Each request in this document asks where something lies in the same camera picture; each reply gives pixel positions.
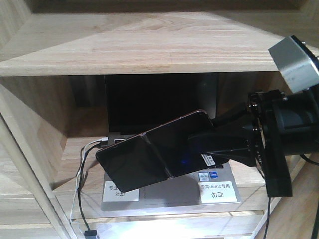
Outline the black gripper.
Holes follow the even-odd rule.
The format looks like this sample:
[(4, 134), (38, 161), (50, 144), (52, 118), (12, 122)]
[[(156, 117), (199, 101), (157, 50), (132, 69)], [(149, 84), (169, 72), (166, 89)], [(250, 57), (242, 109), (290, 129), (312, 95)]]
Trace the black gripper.
[[(248, 95), (250, 111), (257, 120), (259, 159), (269, 197), (291, 197), (292, 182), (283, 143), (276, 121), (274, 105), (282, 102), (279, 90), (252, 92)], [(208, 167), (229, 160), (248, 167), (256, 166), (254, 131), (246, 103), (239, 103), (211, 120), (213, 128), (188, 137), (188, 145), (196, 156), (204, 157)]]

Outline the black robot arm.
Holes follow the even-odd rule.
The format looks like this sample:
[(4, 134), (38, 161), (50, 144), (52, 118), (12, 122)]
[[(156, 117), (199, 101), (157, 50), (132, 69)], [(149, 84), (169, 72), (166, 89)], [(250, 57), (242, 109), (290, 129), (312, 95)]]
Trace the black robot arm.
[(286, 157), (319, 150), (319, 89), (286, 96), (279, 90), (252, 92), (212, 120), (212, 129), (188, 138), (191, 150), (215, 164), (234, 160), (259, 166), (270, 198), (292, 196)]

